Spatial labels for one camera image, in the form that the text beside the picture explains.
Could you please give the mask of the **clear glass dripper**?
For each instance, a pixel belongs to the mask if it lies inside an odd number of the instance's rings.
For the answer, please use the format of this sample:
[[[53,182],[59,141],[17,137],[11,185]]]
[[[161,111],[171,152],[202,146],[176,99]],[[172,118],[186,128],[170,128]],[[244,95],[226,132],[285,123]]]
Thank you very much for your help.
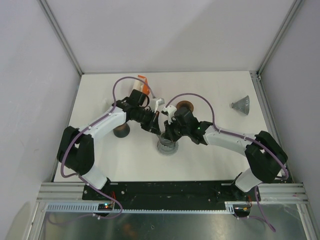
[[[156,148],[160,154],[165,156],[172,156],[178,151],[179,143],[168,139],[163,132],[158,136]]]

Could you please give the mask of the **orange coffee filter box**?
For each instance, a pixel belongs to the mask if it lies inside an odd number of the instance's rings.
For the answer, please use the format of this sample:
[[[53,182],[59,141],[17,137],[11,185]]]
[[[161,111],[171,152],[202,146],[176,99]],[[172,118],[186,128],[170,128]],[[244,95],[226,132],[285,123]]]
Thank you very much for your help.
[[[146,76],[143,76],[143,75],[138,75],[137,78],[140,79],[141,81],[135,80],[132,89],[138,90],[138,91],[146,94],[147,96],[149,96],[150,90],[149,90],[149,88],[145,85],[145,83],[148,84],[148,79],[147,79],[147,77],[146,77]]]

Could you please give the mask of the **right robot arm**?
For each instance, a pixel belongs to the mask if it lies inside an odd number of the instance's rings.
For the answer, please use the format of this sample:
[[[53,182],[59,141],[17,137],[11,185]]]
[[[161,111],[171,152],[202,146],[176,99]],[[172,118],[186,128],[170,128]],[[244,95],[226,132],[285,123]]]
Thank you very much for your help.
[[[272,183],[280,171],[287,176],[285,164],[287,154],[266,131],[255,135],[229,132],[215,127],[212,122],[198,121],[186,107],[164,107],[162,113],[167,116],[164,122],[164,138],[177,142],[182,137],[189,137],[197,145],[212,145],[236,152],[246,157],[249,168],[241,172],[230,188],[231,196],[242,201],[249,190],[261,183]]]

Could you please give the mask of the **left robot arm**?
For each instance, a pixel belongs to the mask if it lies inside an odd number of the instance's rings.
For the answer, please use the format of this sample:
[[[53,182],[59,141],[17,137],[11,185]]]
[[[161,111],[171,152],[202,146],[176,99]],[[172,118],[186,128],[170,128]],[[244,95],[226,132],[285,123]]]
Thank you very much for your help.
[[[110,180],[96,164],[95,144],[128,121],[135,121],[143,130],[159,135],[161,131],[158,108],[164,103],[163,98],[149,99],[145,93],[132,90],[130,96],[116,100],[107,112],[93,123],[80,128],[65,128],[57,160],[92,185],[93,194],[98,199],[107,199],[111,193],[111,188],[107,185]]]

